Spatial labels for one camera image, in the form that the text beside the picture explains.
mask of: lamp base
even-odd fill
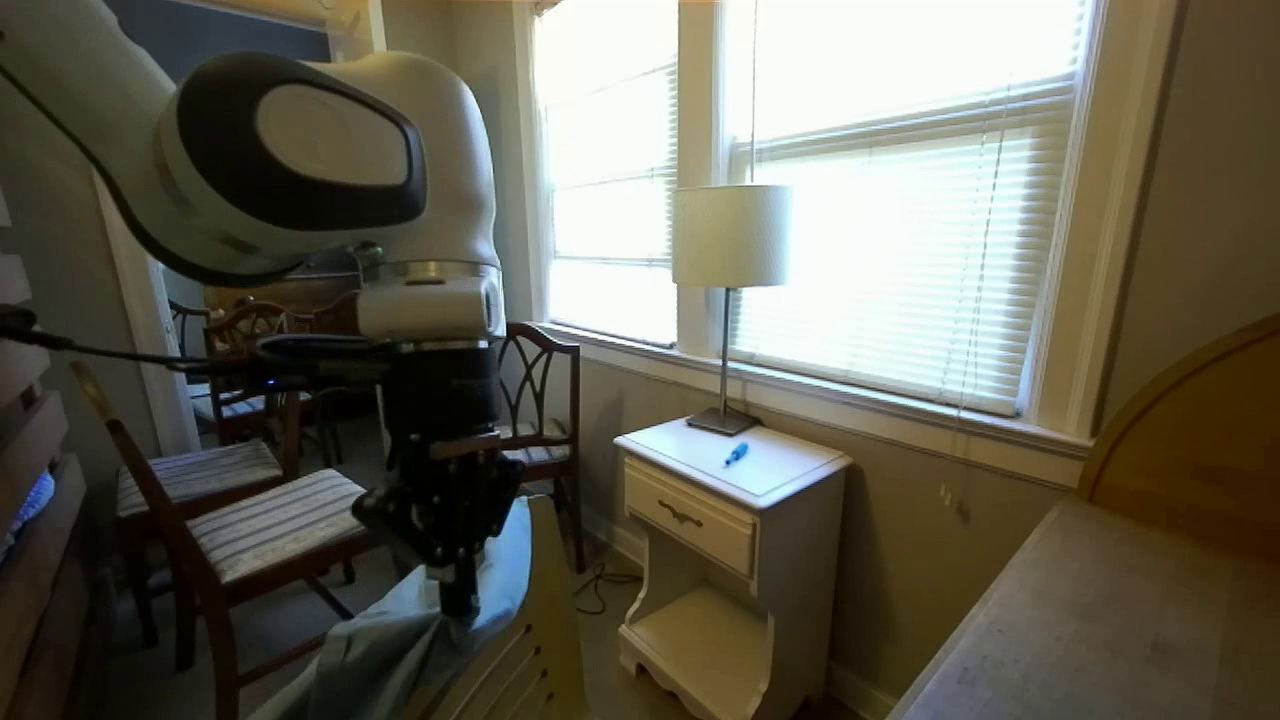
[[[716,436],[738,436],[756,424],[761,424],[761,416],[749,416],[736,406],[704,406],[704,411],[686,416],[686,429],[716,433]]]

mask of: window sill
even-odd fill
[[[583,356],[625,371],[654,376],[694,393],[720,393],[720,362],[700,356],[681,356],[676,349],[625,345],[612,337],[568,332],[583,345]],[[1061,436],[1023,418],[997,418],[959,406],[917,402],[898,396],[815,383],[800,376],[732,369],[736,401],[751,406],[770,406],[802,416],[828,429],[909,442],[921,452],[950,454],[963,462],[1010,471],[1023,481],[1043,481],[1054,486],[1074,486],[1081,462],[1091,448],[1085,436]]]

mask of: wall baseboard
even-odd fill
[[[583,530],[597,534],[598,544],[606,544],[616,556],[643,566],[643,534],[631,525],[612,525],[597,513],[583,513]],[[862,676],[856,676],[844,664],[828,667],[828,701],[835,701],[838,709],[846,709],[859,720],[879,720],[895,702],[895,694],[879,690],[877,685],[868,685]]]

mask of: white nightstand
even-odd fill
[[[643,527],[618,664],[643,664],[704,714],[792,714],[818,694],[846,454],[770,429],[711,436],[682,418],[616,442],[625,513]]]

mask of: lamp shade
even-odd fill
[[[681,287],[782,284],[788,188],[723,182],[676,196],[672,279]]]

